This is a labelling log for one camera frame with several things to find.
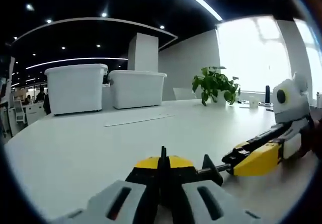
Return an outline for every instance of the black ceiling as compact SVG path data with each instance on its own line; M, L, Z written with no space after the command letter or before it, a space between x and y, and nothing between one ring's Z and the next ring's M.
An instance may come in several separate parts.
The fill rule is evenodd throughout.
M205 0L224 20L272 14L276 18L291 20L300 17L291 0ZM34 11L26 10L32 4ZM2 33L0 43L11 45L11 54L19 62L15 64L13 84L31 77L46 80L43 72L50 67L84 63L66 61L43 65L32 69L29 66L53 60L81 57L127 57L128 43L136 32L159 38L159 45L173 39L172 36L124 23L107 21L77 21L50 25L36 30L17 42L13 37L53 21L100 17L106 12L109 18L142 23L151 27L165 26L165 30L178 36L175 44L196 34L213 29L218 21L194 0L2 0ZM127 64L115 60L86 61L105 63L109 69L126 68Z

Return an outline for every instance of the small cup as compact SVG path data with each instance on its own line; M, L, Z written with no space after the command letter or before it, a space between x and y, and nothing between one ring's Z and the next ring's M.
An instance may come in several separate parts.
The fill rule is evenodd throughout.
M250 108L258 108L258 100L253 96L250 97Z

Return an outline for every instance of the white table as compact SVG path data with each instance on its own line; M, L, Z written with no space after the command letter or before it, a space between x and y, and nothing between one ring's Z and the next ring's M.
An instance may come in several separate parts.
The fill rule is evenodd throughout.
M129 114L173 117L104 127L107 119ZM46 116L5 145L12 170L27 197L46 219L85 208L90 197L114 181L124 180L137 161L168 155L192 160L201 168L204 154L215 165L236 144L275 124L265 107L238 104L204 107L200 100L163 102L161 107L112 110L69 116ZM307 154L294 168L283 165L265 176L222 173L223 188L241 205L268 220L281 218L304 192L317 158Z

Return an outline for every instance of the bright window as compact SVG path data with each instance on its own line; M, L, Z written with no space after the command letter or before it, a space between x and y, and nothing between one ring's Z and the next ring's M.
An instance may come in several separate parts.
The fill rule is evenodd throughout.
M280 30L270 16L238 19L218 26L220 64L242 91L265 92L287 78L291 68Z
M305 44L312 76L312 97L316 100L316 93L322 92L322 58L321 49L313 30L305 21L294 19Z

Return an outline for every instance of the green leaves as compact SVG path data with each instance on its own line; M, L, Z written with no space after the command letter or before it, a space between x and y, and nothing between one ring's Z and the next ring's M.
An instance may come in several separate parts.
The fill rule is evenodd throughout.
M217 102L218 91L224 91L224 98L230 105L236 101L236 94L240 95L240 85L234 83L238 77L232 77L228 80L225 74L217 72L219 69L226 69L223 66L210 66L201 68L203 76L194 76L192 81L192 90L196 92L199 86L203 90L201 94L201 102L207 106L206 102L209 98L213 102Z

